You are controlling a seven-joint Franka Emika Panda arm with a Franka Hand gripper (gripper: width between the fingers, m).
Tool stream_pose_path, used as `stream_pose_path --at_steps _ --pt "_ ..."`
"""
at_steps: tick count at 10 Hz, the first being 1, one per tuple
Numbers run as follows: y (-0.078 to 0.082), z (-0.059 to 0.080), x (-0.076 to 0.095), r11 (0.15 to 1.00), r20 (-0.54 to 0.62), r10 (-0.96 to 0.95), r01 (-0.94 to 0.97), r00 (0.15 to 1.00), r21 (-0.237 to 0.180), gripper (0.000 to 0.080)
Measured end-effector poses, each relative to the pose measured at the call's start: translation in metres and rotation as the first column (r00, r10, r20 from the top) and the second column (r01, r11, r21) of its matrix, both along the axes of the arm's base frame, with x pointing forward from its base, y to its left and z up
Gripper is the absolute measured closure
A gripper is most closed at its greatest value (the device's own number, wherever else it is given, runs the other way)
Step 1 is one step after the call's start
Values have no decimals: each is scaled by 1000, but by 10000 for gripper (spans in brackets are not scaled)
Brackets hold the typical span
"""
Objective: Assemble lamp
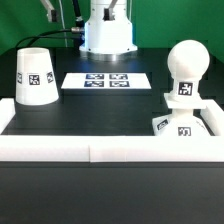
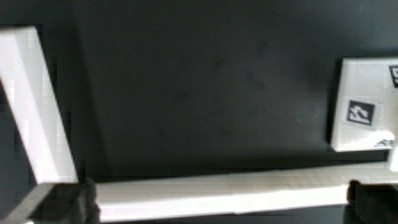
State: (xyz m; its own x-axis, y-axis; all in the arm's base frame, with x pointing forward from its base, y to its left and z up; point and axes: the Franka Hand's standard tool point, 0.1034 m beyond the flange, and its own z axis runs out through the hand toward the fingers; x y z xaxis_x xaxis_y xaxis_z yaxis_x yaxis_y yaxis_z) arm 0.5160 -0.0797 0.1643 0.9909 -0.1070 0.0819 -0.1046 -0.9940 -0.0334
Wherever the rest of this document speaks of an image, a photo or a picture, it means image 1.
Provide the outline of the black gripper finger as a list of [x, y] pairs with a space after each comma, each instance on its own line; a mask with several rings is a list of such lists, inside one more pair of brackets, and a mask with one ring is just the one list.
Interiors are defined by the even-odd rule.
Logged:
[[47, 19], [50, 23], [54, 23], [57, 21], [57, 11], [53, 7], [52, 3], [50, 0], [40, 0], [41, 4], [45, 8], [47, 12]]
[[114, 7], [117, 2], [118, 0], [112, 0], [110, 5], [104, 9], [104, 17], [103, 17], [104, 21], [113, 21], [115, 19]]

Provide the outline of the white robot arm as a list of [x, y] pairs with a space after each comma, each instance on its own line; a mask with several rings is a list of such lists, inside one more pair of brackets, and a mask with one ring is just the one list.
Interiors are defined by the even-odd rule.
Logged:
[[78, 0], [73, 33], [81, 34], [80, 56], [98, 61], [118, 61], [134, 56], [133, 26], [127, 17], [127, 0], [90, 0], [90, 18], [84, 22]]

